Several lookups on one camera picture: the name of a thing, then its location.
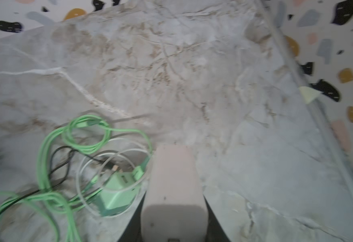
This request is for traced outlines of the green charger plug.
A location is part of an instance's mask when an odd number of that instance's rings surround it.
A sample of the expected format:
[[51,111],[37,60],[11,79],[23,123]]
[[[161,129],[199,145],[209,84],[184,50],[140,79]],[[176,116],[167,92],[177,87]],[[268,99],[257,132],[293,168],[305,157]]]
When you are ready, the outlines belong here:
[[121,171],[119,168],[99,171],[101,191],[93,202],[98,214],[101,217],[116,217],[125,213],[139,195],[144,175],[141,166],[132,171]]

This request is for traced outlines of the white rectangular charger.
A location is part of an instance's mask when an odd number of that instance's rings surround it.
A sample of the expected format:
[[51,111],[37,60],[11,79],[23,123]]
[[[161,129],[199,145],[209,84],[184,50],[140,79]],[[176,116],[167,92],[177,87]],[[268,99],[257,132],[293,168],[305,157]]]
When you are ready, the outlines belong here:
[[145,242],[203,242],[208,208],[190,148],[159,146],[151,159],[148,189],[141,211]]

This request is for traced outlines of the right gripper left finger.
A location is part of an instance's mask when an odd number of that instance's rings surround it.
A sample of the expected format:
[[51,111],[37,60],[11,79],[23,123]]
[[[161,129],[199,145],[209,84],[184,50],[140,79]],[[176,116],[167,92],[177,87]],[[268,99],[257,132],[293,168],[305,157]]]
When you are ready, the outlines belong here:
[[137,206],[133,216],[131,217],[126,229],[117,242],[143,242],[141,234],[141,211],[144,203],[145,195]]

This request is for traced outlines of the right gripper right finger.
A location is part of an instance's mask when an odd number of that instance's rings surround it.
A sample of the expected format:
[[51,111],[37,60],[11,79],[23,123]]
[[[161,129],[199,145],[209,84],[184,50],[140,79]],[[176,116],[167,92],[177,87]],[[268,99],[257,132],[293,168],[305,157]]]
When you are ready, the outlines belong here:
[[208,210],[208,227],[205,242],[230,242],[230,239],[221,227],[206,197],[204,197]]

